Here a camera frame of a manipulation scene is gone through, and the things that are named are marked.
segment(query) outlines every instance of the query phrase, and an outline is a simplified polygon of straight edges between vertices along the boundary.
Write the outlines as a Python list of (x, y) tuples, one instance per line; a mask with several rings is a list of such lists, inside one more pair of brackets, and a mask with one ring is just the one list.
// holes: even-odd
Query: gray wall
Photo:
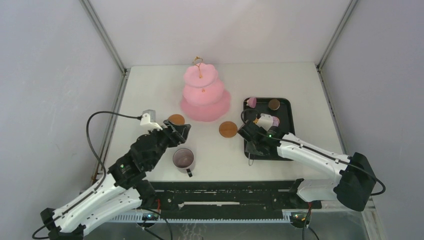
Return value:
[(76, 0), (2, 0), (0, 36), (0, 239), (26, 240), (89, 184), (85, 123), (112, 108), (121, 73)]
[(423, 12), (422, 0), (359, 1), (323, 72), (349, 152), (387, 185), (374, 200), (390, 240), (423, 236)]

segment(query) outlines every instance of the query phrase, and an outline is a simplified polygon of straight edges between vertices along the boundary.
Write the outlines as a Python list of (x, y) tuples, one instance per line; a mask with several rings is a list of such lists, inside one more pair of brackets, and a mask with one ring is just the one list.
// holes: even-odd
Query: robotic arm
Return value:
[(141, 135), (129, 151), (120, 157), (103, 180), (96, 182), (68, 204), (46, 208), (41, 212), (50, 240), (82, 240), (93, 229), (117, 214), (137, 207), (150, 206), (155, 190), (147, 180), (167, 148), (186, 142), (191, 126), (175, 125), (165, 120), (164, 126), (155, 122), (155, 111), (143, 112), (142, 126), (148, 134)]
[(305, 164), (328, 176), (323, 180), (297, 179), (292, 189), (306, 202), (338, 200), (346, 207), (363, 211), (377, 178), (367, 158), (355, 153), (353, 156), (337, 154), (310, 143), (292, 133), (284, 133), (277, 126), (260, 126), (261, 114), (256, 121), (246, 120), (238, 133), (247, 141), (250, 154), (267, 156), (277, 152), (280, 157)]

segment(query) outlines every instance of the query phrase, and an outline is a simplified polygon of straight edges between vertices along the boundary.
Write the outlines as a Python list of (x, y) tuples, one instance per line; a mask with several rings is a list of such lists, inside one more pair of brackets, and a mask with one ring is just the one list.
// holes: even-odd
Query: pink tier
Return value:
[(195, 121), (212, 122), (226, 114), (230, 109), (231, 95), (228, 91), (224, 91), (222, 98), (211, 105), (193, 106), (183, 97), (181, 101), (181, 109), (187, 116)]
[(218, 77), (206, 87), (193, 87), (185, 85), (182, 95), (187, 102), (194, 106), (205, 106), (218, 102), (223, 96), (224, 83)]
[(184, 73), (185, 84), (195, 87), (204, 88), (213, 83), (218, 78), (218, 71), (212, 64), (200, 63), (201, 77), (197, 66), (190, 66)]

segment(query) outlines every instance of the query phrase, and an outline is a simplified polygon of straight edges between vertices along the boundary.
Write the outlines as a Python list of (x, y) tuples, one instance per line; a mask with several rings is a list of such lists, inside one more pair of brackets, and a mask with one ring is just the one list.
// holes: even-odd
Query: brown cookie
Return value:
[(232, 121), (225, 121), (219, 126), (219, 133), (224, 138), (232, 138), (237, 134), (237, 125)]
[(174, 114), (168, 117), (168, 120), (175, 125), (183, 125), (186, 120), (180, 114)]
[(280, 107), (280, 101), (278, 101), (275, 98), (268, 102), (268, 108), (271, 110), (277, 110), (279, 107)]

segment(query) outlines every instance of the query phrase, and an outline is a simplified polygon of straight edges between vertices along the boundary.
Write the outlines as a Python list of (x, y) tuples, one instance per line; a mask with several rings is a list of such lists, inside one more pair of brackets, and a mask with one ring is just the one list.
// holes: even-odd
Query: white wall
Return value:
[(424, 1), (362, 0), (324, 67), (350, 153), (387, 192), (375, 202), (389, 240), (422, 239)]
[(349, 0), (92, 0), (126, 67), (320, 60)]
[(112, 108), (121, 73), (76, 0), (3, 0), (0, 35), (0, 239), (26, 240), (89, 184), (85, 123)]

